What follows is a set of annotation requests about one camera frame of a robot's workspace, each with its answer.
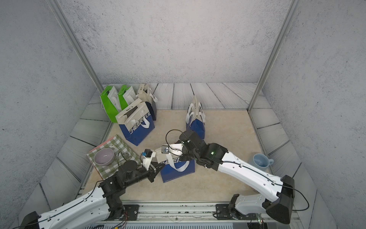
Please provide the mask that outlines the dark navy takeaway bag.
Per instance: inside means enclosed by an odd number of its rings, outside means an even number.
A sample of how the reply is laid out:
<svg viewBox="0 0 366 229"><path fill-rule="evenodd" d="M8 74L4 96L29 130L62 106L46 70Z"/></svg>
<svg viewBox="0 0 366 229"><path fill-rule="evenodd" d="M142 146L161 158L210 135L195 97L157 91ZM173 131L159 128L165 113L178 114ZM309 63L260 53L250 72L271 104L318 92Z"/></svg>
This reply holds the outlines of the dark navy takeaway bag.
<svg viewBox="0 0 366 229"><path fill-rule="evenodd" d="M153 121L156 121L157 120L156 102L158 101L158 99L154 96L152 89L148 84L139 85L139 89L137 90L136 93L136 98L139 98L146 103L152 115Z"/></svg>

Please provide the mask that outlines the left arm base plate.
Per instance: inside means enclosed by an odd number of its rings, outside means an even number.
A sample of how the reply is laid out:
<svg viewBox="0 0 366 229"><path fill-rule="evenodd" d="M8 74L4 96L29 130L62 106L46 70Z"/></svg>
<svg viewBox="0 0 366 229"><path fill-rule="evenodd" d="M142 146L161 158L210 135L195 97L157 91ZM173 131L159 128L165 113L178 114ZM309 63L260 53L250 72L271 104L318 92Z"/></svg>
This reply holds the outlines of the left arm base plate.
<svg viewBox="0 0 366 229"><path fill-rule="evenodd" d="M140 205L127 204L124 205L121 219L124 221L137 221Z"/></svg>

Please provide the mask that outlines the blue white takeout bag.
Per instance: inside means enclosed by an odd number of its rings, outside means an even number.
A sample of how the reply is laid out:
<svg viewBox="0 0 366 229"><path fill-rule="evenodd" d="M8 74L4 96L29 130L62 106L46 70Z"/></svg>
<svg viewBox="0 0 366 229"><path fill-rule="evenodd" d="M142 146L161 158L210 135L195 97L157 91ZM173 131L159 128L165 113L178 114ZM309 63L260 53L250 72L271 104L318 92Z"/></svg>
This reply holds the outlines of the blue white takeout bag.
<svg viewBox="0 0 366 229"><path fill-rule="evenodd" d="M146 102L139 98L115 118L125 139L135 146L138 146L154 129L152 114Z"/></svg>

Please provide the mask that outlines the green white takeout bag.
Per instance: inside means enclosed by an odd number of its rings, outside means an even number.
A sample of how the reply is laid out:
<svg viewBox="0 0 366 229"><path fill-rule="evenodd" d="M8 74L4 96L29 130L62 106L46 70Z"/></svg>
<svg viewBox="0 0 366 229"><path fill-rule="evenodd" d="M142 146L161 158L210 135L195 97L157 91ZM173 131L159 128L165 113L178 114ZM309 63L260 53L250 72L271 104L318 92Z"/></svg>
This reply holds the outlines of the green white takeout bag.
<svg viewBox="0 0 366 229"><path fill-rule="evenodd" d="M115 86L106 86L100 94L103 109L108 115L112 123L117 123L116 116L122 111L118 97L118 92Z"/></svg>
<svg viewBox="0 0 366 229"><path fill-rule="evenodd" d="M136 100L136 93L132 86L122 85L118 92L118 99L120 102L121 110L124 110L127 106Z"/></svg>

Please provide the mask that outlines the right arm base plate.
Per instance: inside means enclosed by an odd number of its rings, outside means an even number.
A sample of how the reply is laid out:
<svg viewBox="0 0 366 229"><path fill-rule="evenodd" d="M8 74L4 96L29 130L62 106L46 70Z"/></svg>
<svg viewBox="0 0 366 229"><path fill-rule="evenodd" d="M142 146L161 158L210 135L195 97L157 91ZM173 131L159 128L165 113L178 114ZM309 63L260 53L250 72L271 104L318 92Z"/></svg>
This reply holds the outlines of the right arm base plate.
<svg viewBox="0 0 366 229"><path fill-rule="evenodd" d="M234 194L228 204L216 204L215 213L213 217L217 220L255 220L257 215L255 213L243 214L236 207L239 203L244 203L245 198L248 196L243 196L239 194Z"/></svg>

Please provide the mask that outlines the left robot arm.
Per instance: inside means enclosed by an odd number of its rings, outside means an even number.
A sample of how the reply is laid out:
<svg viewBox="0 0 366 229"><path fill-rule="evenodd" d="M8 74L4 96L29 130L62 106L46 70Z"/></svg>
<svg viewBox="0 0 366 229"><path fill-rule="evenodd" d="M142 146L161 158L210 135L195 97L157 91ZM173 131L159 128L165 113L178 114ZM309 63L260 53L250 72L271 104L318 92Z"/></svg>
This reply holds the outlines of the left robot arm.
<svg viewBox="0 0 366 229"><path fill-rule="evenodd" d="M111 177L97 181L87 194L49 212L26 215L20 229L82 229L97 221L128 220L127 210L120 197L126 189L144 179L153 182L164 168L163 163L152 163L147 169L128 160Z"/></svg>

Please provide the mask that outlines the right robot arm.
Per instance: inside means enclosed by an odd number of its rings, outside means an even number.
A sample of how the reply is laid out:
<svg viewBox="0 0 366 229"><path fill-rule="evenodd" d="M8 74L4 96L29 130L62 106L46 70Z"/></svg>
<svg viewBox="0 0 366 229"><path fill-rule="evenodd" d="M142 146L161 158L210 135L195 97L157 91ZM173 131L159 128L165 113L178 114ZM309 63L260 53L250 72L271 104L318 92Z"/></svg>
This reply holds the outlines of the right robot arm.
<svg viewBox="0 0 366 229"><path fill-rule="evenodd" d="M230 202L233 214L266 213L279 223L290 223L295 199L292 177L278 177L257 169L219 144L206 144L191 130L182 132L179 140L182 143L180 160L194 159L198 165L231 175L258 192L251 196L233 195Z"/></svg>

